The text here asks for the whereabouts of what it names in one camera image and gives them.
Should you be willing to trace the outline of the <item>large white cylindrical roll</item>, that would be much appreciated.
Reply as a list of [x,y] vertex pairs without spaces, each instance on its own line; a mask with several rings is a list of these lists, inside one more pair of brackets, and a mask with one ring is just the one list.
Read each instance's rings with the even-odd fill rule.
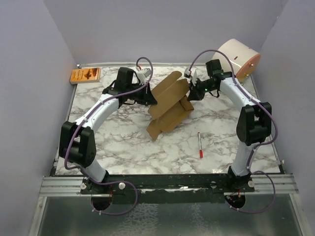
[[230,39],[218,48],[231,62],[235,77],[244,83],[258,66],[261,54],[236,39]]

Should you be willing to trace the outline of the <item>brown cardboard box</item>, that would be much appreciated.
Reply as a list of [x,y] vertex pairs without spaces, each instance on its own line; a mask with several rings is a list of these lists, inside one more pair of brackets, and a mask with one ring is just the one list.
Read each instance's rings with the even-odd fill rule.
[[188,81],[181,76],[181,72],[173,71],[152,89],[157,104],[148,109],[152,121],[147,132],[153,140],[174,130],[194,110],[187,97]]

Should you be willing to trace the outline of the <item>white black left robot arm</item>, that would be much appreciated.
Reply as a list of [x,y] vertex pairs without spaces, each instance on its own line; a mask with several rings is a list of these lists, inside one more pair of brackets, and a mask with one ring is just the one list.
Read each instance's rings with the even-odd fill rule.
[[140,105],[156,105],[150,89],[152,70],[127,67],[118,70],[117,77],[105,88],[99,100],[74,122],[66,121],[61,127],[59,157],[64,159],[64,167],[73,164],[92,181],[92,189],[103,194],[108,190],[108,172],[96,160],[95,133],[105,120],[128,100]]

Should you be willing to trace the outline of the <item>red capped white marker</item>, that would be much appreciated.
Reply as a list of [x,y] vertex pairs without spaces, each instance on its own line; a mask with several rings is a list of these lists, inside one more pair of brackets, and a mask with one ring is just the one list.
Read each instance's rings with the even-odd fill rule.
[[201,133],[198,132],[198,145],[199,145],[199,156],[200,156],[200,159],[203,158],[203,149],[202,149],[202,142],[201,142]]

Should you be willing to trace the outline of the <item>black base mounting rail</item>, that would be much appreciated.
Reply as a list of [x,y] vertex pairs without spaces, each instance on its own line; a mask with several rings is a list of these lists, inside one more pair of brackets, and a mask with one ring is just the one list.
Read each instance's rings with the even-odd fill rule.
[[109,175],[107,185],[83,179],[82,195],[113,204],[224,203],[225,194],[254,192],[252,179],[232,185],[228,174]]

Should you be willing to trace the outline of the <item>orange paperback book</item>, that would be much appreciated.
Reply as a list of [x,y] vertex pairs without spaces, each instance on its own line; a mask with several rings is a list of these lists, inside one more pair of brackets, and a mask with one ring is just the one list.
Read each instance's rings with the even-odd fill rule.
[[96,83],[100,81],[100,68],[81,68],[74,69],[70,76],[70,83],[83,84],[83,83]]

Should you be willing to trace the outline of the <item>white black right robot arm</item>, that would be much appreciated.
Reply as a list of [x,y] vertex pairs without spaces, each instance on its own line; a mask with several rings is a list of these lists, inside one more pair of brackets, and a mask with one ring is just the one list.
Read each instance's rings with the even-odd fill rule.
[[235,160],[228,169],[226,187],[231,192],[238,192],[251,177],[251,165],[258,146],[271,134],[270,103],[262,103],[255,100],[235,78],[234,70],[225,72],[219,59],[213,59],[206,63],[207,80],[200,80],[197,72],[192,67],[185,69],[184,76],[190,79],[189,101],[201,101],[205,93],[215,97],[220,93],[227,96],[240,115],[236,126],[236,134],[239,139],[239,147]]

